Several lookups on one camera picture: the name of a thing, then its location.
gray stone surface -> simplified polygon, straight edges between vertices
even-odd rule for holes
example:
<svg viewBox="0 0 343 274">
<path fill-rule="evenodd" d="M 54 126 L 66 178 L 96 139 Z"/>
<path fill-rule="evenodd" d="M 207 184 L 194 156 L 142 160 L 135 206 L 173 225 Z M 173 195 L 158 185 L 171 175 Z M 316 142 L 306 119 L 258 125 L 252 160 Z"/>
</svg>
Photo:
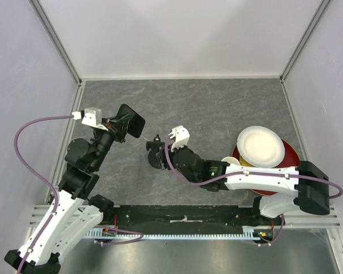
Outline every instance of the gray stone surface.
<svg viewBox="0 0 343 274">
<path fill-rule="evenodd" d="M 128 104 L 146 120 L 142 136 L 114 143 L 92 195 L 115 204 L 251 205 L 250 190 L 208 192 L 180 182 L 170 171 L 147 161 L 145 143 L 182 124 L 189 147 L 203 159 L 230 156 L 238 134 L 264 126 L 287 140 L 301 154 L 288 106 L 278 79 L 115 80 L 86 83 L 81 109 L 98 107 L 103 117 Z M 92 130 L 77 122 L 73 138 L 89 138 Z"/>
</svg>

floor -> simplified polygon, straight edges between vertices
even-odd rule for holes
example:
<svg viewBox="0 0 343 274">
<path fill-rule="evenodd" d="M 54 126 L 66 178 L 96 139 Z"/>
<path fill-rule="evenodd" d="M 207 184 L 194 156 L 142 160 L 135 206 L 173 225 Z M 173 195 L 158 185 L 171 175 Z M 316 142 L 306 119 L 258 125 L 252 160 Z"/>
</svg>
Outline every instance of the floor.
<svg viewBox="0 0 343 274">
<path fill-rule="evenodd" d="M 81 241 L 60 274 L 339 274 L 325 231 L 284 230 L 271 247 L 234 240 L 145 240 L 100 247 Z"/>
<path fill-rule="evenodd" d="M 114 143 L 98 172 L 92 195 L 115 204 L 252 204 L 256 194 L 250 190 L 208 192 L 150 166 L 146 141 L 156 134 L 165 140 L 179 125 L 189 130 L 189 147 L 203 159 L 231 156 L 238 134 L 249 126 L 270 128 L 301 155 L 278 79 L 89 81 L 81 109 L 97 107 L 110 117 L 123 103 L 146 125 L 139 139 L 128 135 L 126 143 Z M 92 130 L 77 122 L 73 138 L 91 136 Z"/>
</svg>

white wall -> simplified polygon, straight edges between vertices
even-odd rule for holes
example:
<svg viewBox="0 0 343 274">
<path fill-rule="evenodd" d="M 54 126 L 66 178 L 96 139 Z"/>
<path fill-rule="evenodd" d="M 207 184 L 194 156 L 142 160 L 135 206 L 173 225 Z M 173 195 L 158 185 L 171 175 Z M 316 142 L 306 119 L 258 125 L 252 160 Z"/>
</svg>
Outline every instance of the white wall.
<svg viewBox="0 0 343 274">
<path fill-rule="evenodd" d="M 320 0 L 41 0 L 83 78 L 280 75 Z"/>
<path fill-rule="evenodd" d="M 343 186 L 343 0 L 332 1 L 286 86 L 310 160 Z M 343 227 L 343 196 L 333 203 Z"/>
<path fill-rule="evenodd" d="M 0 273 L 23 243 L 35 203 L 46 187 L 16 158 L 17 129 L 35 118 L 68 115 L 76 84 L 28 1 L 0 0 Z M 55 162 L 65 122 L 43 122 L 23 132 L 19 149 L 44 177 Z"/>
</svg>

round red tray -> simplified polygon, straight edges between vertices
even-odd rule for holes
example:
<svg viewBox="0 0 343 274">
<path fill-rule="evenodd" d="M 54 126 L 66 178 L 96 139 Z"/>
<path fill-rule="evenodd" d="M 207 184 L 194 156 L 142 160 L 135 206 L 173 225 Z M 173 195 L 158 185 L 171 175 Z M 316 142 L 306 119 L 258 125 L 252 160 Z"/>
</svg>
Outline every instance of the round red tray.
<svg viewBox="0 0 343 274">
<path fill-rule="evenodd" d="M 300 157 L 298 156 L 297 152 L 293 149 L 293 147 L 287 143 L 285 140 L 282 140 L 285 147 L 285 157 L 282 160 L 282 162 L 277 166 L 277 168 L 280 167 L 298 167 L 300 165 Z M 233 151 L 233 157 L 236 159 L 240 159 L 240 153 L 238 150 L 238 147 L 235 146 Z M 273 191 L 266 191 L 266 190 L 252 190 L 260 195 L 264 196 L 271 196 L 273 194 L 276 194 L 276 192 Z"/>
</svg>

red plate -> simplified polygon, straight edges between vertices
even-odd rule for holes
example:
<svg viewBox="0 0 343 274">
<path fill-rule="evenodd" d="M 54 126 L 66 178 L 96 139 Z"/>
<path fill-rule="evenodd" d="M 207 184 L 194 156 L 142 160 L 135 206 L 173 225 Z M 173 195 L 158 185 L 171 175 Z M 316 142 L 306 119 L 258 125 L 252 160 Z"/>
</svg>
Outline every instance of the red plate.
<svg viewBox="0 0 343 274">
<path fill-rule="evenodd" d="M 285 140 L 282 140 L 285 147 L 285 157 L 282 160 L 282 162 L 277 166 L 277 168 L 280 167 L 298 167 L 300 165 L 300 157 L 298 156 L 297 152 L 293 149 L 293 147 L 287 143 Z M 238 147 L 235 146 L 233 151 L 233 157 L 236 159 L 240 159 L 240 153 L 238 150 Z M 276 194 L 276 192 L 273 191 L 266 191 L 266 190 L 252 190 L 260 195 L 263 196 L 271 196 L 273 194 Z"/>
</svg>

